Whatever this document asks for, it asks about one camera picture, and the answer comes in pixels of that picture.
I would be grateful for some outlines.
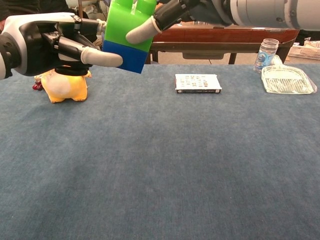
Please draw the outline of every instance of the green block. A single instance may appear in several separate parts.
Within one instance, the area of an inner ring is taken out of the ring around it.
[[[138,0],[136,6],[133,5],[132,0],[112,0],[106,21],[104,39],[149,52],[152,38],[140,44],[130,44],[126,40],[126,35],[150,18],[155,12],[156,5],[156,0]]]

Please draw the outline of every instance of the white basket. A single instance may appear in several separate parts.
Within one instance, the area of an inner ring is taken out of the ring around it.
[[[319,47],[309,47],[296,46],[293,45],[288,53],[290,57],[303,58],[303,59],[313,59],[320,60],[320,48]]]

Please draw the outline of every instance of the plastic container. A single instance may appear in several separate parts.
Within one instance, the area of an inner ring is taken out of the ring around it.
[[[256,73],[260,74],[264,67],[270,65],[272,59],[276,55],[278,47],[279,41],[276,39],[266,38],[263,40],[253,67],[253,70]]]

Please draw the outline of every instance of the blue block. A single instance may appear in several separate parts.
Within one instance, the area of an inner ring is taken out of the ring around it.
[[[102,51],[120,55],[123,64],[118,68],[138,74],[142,72],[148,57],[148,52],[107,40],[103,41]]]

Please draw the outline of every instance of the green and blue toy block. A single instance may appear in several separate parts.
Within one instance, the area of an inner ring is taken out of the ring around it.
[[[153,38],[139,44],[130,44],[126,35],[143,24],[155,12],[157,0],[112,0],[106,21],[102,51],[122,56],[120,69],[141,73]]]

